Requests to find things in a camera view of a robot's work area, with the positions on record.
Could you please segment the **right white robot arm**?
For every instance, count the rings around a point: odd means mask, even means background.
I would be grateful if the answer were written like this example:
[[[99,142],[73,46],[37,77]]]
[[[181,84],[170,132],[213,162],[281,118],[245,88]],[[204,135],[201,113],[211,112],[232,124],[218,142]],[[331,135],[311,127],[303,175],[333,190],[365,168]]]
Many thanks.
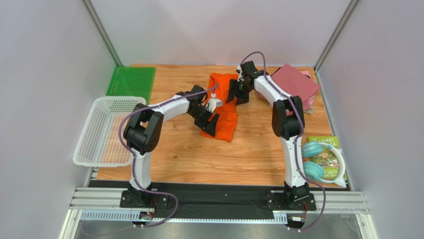
[[[238,77],[230,80],[226,101],[236,105],[246,104],[250,92],[257,91],[272,105],[271,125],[281,141],[286,168],[281,199],[289,208],[301,205],[310,194],[300,166],[305,124],[302,100],[283,91],[266,71],[258,70],[253,61],[240,64],[236,72]]]

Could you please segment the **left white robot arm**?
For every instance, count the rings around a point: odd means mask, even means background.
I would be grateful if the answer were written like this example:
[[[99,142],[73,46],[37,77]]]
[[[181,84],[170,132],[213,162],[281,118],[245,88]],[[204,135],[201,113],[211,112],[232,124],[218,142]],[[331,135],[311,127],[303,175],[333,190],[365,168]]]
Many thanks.
[[[170,99],[155,104],[138,103],[118,128],[121,144],[132,154],[129,187],[122,192],[120,207],[147,208],[154,205],[158,196],[165,200],[169,193],[151,190],[152,152],[159,143],[163,124],[179,115],[189,114],[194,124],[210,136],[216,135],[219,114],[215,110],[223,105],[215,94],[215,87],[205,90],[195,85],[191,91],[178,92]]]

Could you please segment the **orange t shirt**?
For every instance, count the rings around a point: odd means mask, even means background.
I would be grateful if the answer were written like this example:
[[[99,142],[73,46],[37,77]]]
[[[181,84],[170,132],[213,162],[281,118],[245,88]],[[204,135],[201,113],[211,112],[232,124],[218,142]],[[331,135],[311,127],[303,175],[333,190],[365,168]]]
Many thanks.
[[[215,89],[216,97],[222,100],[223,105],[215,110],[220,116],[218,118],[214,139],[231,142],[237,125],[238,114],[236,112],[235,100],[229,103],[226,102],[229,94],[230,80],[236,79],[237,74],[220,74],[211,73],[208,88],[214,87],[216,84],[219,86]],[[203,137],[212,138],[204,131],[200,132]]]

